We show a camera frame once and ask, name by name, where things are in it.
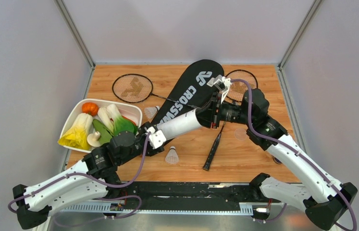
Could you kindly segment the white shuttlecock tube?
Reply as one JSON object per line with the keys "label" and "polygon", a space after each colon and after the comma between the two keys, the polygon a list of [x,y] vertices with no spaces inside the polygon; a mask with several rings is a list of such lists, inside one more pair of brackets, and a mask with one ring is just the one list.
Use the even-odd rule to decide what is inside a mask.
{"label": "white shuttlecock tube", "polygon": [[196,115],[196,109],[191,110],[183,115],[175,117],[168,122],[157,125],[162,131],[166,140],[174,139],[202,127]]}

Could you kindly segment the clear plastic tube lid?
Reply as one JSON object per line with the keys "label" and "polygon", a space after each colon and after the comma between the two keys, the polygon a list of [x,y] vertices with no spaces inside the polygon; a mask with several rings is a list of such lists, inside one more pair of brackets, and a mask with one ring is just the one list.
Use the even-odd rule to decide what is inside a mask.
{"label": "clear plastic tube lid", "polygon": [[239,141],[244,141],[248,138],[247,132],[244,128],[237,128],[234,131],[234,136]]}

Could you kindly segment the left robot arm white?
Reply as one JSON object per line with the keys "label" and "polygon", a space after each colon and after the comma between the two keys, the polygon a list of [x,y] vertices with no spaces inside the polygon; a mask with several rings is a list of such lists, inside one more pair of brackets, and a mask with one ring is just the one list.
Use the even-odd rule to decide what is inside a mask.
{"label": "left robot arm white", "polygon": [[162,150],[165,141],[164,133],[149,122],[137,133],[123,130],[64,172],[34,186],[15,186],[8,209],[17,215],[21,228],[27,230],[79,202],[117,199],[122,195],[122,188],[131,185],[141,172],[139,169],[132,180],[122,183],[118,167],[137,156],[141,157],[142,167],[145,156]]}

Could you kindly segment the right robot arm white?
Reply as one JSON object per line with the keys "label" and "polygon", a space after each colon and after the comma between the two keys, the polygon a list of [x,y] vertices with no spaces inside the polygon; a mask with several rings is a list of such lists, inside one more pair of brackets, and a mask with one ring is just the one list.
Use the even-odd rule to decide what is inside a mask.
{"label": "right robot arm white", "polygon": [[198,122],[216,128],[221,121],[247,125],[250,140],[280,160],[303,184],[296,187],[265,173],[252,180],[251,198],[279,200],[305,212],[310,221],[323,230],[338,224],[345,212],[358,225],[351,207],[358,190],[350,182],[341,183],[322,170],[294,141],[287,130],[268,114],[269,102],[260,89],[247,90],[240,105],[221,102],[219,94],[196,110]]}

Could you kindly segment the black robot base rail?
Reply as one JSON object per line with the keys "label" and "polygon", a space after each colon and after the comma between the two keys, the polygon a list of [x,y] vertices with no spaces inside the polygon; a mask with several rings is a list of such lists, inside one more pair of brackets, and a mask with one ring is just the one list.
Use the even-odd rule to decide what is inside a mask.
{"label": "black robot base rail", "polygon": [[107,199],[120,197],[126,208],[134,209],[141,198],[141,210],[237,211],[240,203],[267,206],[269,199],[249,184],[202,182],[136,181],[112,189]]}

